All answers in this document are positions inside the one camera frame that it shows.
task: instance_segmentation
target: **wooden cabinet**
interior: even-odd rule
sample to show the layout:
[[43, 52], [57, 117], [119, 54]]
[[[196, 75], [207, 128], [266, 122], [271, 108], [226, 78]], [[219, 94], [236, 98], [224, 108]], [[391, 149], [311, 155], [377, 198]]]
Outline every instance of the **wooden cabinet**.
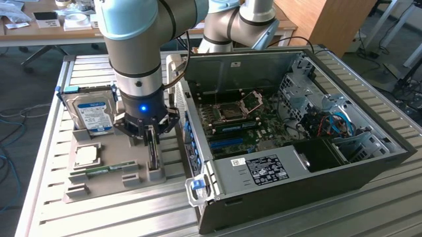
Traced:
[[[274, 0], [287, 18], [298, 25], [294, 36], [323, 44], [339, 57], [345, 54], [357, 31], [377, 0]], [[306, 45], [293, 39], [290, 45]]]

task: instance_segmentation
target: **chair wheel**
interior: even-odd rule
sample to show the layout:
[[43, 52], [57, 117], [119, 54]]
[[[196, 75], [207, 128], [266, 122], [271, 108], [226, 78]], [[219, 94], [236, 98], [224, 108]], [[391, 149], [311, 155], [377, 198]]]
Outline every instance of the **chair wheel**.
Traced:
[[27, 47], [19, 47], [19, 51], [23, 52], [23, 53], [27, 53], [29, 52], [28, 48]]
[[33, 68], [24, 67], [24, 72], [28, 74], [33, 73]]
[[100, 49], [100, 46], [99, 46], [96, 43], [92, 43], [92, 44], [91, 44], [91, 48], [95, 49], [95, 50], [99, 50], [99, 49]]

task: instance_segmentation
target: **blue cable on floor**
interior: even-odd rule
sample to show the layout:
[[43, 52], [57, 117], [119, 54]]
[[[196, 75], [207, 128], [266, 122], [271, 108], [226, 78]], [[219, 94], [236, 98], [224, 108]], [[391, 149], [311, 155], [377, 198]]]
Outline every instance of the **blue cable on floor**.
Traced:
[[17, 177], [16, 168], [15, 168], [13, 163], [11, 162], [11, 160], [5, 156], [0, 156], [0, 158], [4, 159], [5, 162], [8, 162], [11, 168], [12, 168], [12, 173], [13, 173], [13, 176], [15, 176], [15, 179], [16, 179], [16, 184], [17, 184], [16, 197], [12, 199], [12, 201], [9, 201], [9, 203], [0, 210], [0, 214], [3, 214], [7, 211], [8, 207], [12, 206], [19, 200], [19, 197], [20, 197], [20, 181], [19, 181], [19, 177]]
[[21, 126], [21, 131], [20, 131], [19, 136], [17, 136], [15, 139], [12, 139], [8, 143], [5, 143], [4, 145], [1, 145], [1, 147], [5, 147], [5, 146], [11, 145], [13, 142], [16, 142], [16, 141], [19, 140], [19, 138], [21, 138], [21, 136], [23, 136], [24, 133], [25, 133], [25, 125], [21, 124], [21, 123], [19, 123], [19, 122], [8, 122], [8, 121], [4, 121], [3, 119], [0, 119], [0, 122], [4, 122], [4, 123], [7, 123], [7, 124], [16, 124], [16, 125]]

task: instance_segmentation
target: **power supply label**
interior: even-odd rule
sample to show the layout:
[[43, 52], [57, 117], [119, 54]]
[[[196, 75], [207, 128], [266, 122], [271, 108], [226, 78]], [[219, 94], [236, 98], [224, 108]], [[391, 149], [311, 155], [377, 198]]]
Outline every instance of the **power supply label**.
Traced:
[[104, 102], [79, 104], [78, 109], [90, 131], [102, 132], [111, 130], [112, 122], [110, 115], [106, 113], [107, 105]]
[[289, 179], [287, 172], [276, 155], [246, 161], [256, 185]]

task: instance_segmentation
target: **motherboard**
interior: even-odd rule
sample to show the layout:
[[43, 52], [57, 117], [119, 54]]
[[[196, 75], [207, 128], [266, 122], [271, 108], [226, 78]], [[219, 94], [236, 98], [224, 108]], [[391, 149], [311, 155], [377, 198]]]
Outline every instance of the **motherboard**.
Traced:
[[279, 118], [274, 95], [254, 90], [215, 97], [202, 95], [196, 104], [215, 159], [283, 147], [301, 139]]

